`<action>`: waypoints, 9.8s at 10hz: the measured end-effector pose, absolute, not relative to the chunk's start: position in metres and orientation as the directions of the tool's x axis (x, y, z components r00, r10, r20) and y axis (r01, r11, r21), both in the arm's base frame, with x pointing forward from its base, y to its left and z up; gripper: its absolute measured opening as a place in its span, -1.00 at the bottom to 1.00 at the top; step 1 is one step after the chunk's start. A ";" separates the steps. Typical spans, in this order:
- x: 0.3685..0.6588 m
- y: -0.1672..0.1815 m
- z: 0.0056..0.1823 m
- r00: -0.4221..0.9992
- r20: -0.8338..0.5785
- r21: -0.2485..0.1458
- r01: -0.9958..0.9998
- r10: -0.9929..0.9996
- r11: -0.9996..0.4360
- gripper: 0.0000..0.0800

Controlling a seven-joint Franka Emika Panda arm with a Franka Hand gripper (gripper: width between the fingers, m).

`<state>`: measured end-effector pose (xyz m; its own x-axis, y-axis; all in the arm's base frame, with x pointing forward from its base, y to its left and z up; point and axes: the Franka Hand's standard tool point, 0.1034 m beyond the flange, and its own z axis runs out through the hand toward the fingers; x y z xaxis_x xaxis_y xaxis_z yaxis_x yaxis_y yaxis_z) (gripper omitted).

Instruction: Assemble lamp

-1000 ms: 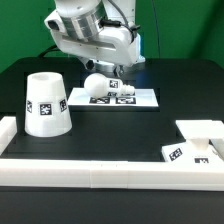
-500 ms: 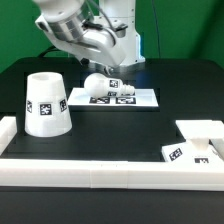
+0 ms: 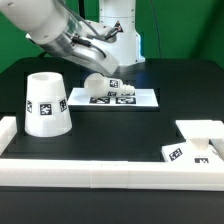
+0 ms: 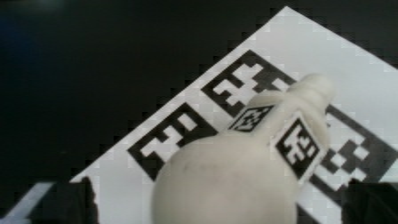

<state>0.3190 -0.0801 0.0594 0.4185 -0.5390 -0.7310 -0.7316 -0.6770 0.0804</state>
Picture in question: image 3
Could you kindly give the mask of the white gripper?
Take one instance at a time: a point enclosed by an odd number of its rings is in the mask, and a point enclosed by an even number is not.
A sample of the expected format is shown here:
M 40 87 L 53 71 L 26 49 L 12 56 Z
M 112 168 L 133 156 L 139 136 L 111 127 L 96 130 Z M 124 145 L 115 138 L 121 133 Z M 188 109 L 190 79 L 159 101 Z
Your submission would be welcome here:
M 118 68 L 118 60 L 98 40 L 62 34 L 63 58 L 112 76 Z

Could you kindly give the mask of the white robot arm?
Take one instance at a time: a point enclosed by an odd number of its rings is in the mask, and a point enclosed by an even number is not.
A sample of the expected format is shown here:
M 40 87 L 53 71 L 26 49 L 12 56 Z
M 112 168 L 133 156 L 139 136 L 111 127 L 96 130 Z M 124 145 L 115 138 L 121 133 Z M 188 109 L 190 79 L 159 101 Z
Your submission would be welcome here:
M 111 76 L 144 64 L 135 29 L 136 0 L 99 0 L 99 20 L 86 20 L 65 0 L 0 0 L 2 13 L 54 57 Z

